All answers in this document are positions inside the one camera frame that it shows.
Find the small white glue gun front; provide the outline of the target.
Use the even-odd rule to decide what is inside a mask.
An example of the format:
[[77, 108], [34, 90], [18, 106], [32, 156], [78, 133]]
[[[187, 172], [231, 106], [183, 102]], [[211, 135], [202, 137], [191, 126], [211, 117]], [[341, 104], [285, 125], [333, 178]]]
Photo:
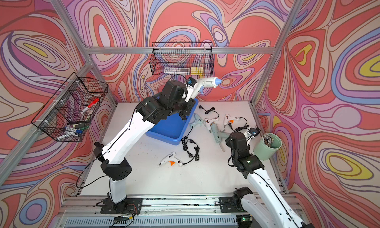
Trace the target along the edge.
[[181, 160], [179, 160], [176, 157], [176, 153], [172, 152], [171, 154], [167, 155], [165, 158], [161, 160], [161, 162], [158, 164], [158, 166], [164, 165], [166, 163], [170, 163], [171, 166], [177, 164], [179, 167], [183, 166], [183, 163]]

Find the mint glue gun small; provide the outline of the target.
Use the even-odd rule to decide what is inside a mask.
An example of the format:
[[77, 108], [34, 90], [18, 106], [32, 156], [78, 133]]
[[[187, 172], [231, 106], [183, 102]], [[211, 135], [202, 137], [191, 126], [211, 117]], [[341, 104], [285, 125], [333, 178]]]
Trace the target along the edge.
[[195, 128], [197, 126], [201, 126], [204, 124], [204, 120], [197, 113], [194, 114], [194, 119], [195, 119], [194, 122], [190, 124], [192, 128]]

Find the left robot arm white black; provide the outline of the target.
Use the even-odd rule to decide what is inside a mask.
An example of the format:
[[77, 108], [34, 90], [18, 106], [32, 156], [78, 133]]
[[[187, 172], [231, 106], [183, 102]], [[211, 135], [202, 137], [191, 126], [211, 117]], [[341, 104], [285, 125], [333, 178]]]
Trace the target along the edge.
[[107, 145], [95, 144], [94, 153], [109, 177], [110, 188], [101, 213], [122, 211], [127, 203], [126, 178], [132, 172], [127, 153], [147, 131], [170, 115], [179, 113], [184, 120], [189, 116], [195, 104], [189, 89], [188, 84], [169, 80], [161, 92], [137, 104], [129, 122]]

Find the large white glue gun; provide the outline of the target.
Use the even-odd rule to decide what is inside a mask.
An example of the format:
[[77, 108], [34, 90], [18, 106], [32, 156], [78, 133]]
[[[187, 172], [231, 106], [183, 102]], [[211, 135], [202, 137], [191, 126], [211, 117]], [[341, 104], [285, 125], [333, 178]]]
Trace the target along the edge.
[[205, 88], [216, 88], [223, 81], [218, 77], [208, 77], [194, 79], [189, 77], [186, 81], [187, 92], [185, 93], [185, 101], [188, 102], [190, 99], [195, 99], [198, 94], [203, 95]]

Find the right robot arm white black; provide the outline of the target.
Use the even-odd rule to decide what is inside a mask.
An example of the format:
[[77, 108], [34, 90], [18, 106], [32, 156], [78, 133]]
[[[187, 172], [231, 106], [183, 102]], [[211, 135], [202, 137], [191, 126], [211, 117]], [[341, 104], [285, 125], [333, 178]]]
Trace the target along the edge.
[[249, 142], [260, 132], [250, 128], [233, 131], [225, 139], [231, 149], [231, 167], [235, 167], [250, 183], [264, 202], [262, 205], [248, 187], [237, 188], [229, 202], [219, 202], [221, 211], [228, 208], [239, 212], [247, 212], [263, 228], [313, 228], [306, 223], [289, 206], [280, 192], [275, 188], [261, 160], [250, 153]]

